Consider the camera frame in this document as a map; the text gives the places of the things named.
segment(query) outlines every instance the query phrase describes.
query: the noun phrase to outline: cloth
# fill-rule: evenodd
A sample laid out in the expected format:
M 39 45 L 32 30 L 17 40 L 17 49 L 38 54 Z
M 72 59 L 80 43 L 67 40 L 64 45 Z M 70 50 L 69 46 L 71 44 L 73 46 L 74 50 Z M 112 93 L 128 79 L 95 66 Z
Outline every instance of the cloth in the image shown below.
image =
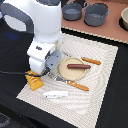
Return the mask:
M 95 128 L 118 48 L 68 34 L 63 34 L 62 37 L 63 42 L 59 48 L 60 51 L 73 54 L 74 57 L 85 56 L 101 61 L 101 65 L 85 62 L 85 64 L 91 65 L 91 69 L 87 71 L 84 78 L 75 81 L 87 86 L 89 91 L 85 92 L 63 82 L 56 82 L 46 75 L 41 77 L 43 87 L 32 91 L 27 83 L 17 98 L 78 128 Z M 62 54 L 60 62 L 65 58 L 68 57 Z M 59 62 L 51 72 L 60 76 L 58 67 Z M 68 91 L 69 96 L 58 99 L 43 98 L 43 93 L 58 90 Z

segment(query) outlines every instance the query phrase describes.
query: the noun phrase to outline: pot handle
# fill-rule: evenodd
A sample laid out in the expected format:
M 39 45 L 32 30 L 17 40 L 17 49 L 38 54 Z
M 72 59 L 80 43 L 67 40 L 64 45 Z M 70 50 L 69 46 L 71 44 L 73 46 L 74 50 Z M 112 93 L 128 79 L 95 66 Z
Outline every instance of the pot handle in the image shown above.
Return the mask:
M 91 5 L 90 2 L 85 2 L 85 3 L 84 3 L 84 11 L 85 11 L 85 9 L 86 9 L 86 4 L 87 4 L 87 3 L 89 4 L 89 6 Z
M 105 17 L 106 15 L 108 15 L 111 11 L 107 12 L 105 15 L 101 16 L 101 18 Z
M 73 1 L 72 1 L 72 0 L 70 0 L 70 3 L 73 3 Z

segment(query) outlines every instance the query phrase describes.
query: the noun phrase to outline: tabletop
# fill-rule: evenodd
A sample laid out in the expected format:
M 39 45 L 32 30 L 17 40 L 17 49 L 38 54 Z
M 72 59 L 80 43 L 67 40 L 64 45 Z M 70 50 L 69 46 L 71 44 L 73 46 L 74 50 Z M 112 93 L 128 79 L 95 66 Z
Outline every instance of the tabletop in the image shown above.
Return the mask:
M 94 37 L 62 28 L 63 33 L 102 42 L 118 47 L 101 110 L 95 128 L 128 127 L 128 44 Z M 0 71 L 26 72 L 30 70 L 27 49 L 33 34 L 20 33 L 10 29 L 0 20 Z M 0 73 L 0 104 L 12 111 L 35 119 L 49 128 L 76 128 L 45 111 L 17 99 L 27 83 L 24 75 Z

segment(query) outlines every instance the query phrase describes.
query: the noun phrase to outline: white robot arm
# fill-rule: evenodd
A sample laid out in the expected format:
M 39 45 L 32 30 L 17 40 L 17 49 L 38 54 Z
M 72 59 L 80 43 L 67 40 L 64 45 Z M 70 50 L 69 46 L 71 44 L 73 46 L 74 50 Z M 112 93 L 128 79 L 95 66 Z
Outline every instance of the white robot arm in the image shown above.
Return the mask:
M 27 54 L 31 70 L 40 74 L 46 57 L 55 51 L 54 43 L 61 37 L 60 0 L 5 0 L 1 12 L 12 29 L 34 33 Z

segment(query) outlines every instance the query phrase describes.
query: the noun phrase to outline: metal pot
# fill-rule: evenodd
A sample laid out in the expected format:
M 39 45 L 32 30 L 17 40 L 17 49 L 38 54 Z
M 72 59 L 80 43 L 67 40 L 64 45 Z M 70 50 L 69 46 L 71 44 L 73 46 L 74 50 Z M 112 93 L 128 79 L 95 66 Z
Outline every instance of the metal pot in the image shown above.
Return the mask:
M 106 16 L 110 13 L 108 12 L 108 8 L 100 5 L 100 4 L 93 4 L 89 3 L 88 7 L 85 7 L 85 17 L 84 22 L 90 26 L 100 26 L 105 22 Z
M 123 19 L 124 27 L 128 30 L 128 7 L 122 11 L 121 17 Z
M 63 18 L 69 21 L 75 21 L 81 18 L 82 16 L 82 6 L 77 3 L 70 1 L 69 4 L 66 4 L 62 8 Z

